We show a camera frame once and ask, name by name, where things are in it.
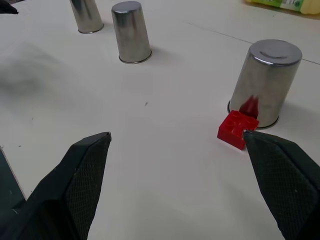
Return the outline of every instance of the metal cup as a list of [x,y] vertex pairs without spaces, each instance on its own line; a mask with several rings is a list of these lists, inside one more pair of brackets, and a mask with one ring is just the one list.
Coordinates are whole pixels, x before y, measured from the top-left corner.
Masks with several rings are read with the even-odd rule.
[[277,123],[279,113],[302,59],[295,45],[261,40],[248,51],[228,110],[240,111],[259,121],[259,128]]
[[70,3],[80,33],[92,34],[104,27],[95,0],[70,0]]
[[112,18],[119,58],[126,64],[148,60],[152,51],[142,6],[137,1],[124,1],[112,7]]

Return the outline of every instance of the table surface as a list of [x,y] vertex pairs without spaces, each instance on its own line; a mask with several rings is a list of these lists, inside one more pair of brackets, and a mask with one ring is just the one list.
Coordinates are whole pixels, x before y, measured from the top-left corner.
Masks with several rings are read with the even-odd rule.
[[0,145],[28,197],[69,146],[112,142],[90,240],[283,240],[246,151],[217,139],[251,43],[303,52],[279,122],[264,130],[320,160],[320,17],[241,0],[141,0],[153,56],[118,59],[111,8],[78,33],[69,1],[1,15]]

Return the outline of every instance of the plastic bottle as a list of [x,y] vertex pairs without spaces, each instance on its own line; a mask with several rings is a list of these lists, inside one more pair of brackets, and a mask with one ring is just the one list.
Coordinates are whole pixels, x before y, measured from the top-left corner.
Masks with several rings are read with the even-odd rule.
[[259,3],[282,9],[290,9],[303,14],[319,14],[320,0],[245,0],[248,3]]

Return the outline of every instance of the bottle label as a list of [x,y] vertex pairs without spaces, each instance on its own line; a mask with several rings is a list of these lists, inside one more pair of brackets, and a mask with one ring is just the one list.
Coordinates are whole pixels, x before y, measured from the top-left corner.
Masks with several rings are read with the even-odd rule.
[[304,0],[252,0],[254,3],[270,5],[300,12]]

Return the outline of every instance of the lego brick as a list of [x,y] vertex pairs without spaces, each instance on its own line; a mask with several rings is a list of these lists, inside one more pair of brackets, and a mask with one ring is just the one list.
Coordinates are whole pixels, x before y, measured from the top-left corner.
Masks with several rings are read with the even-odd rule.
[[255,118],[233,110],[220,125],[217,138],[243,150],[245,148],[243,131],[255,130],[258,124],[259,121]]

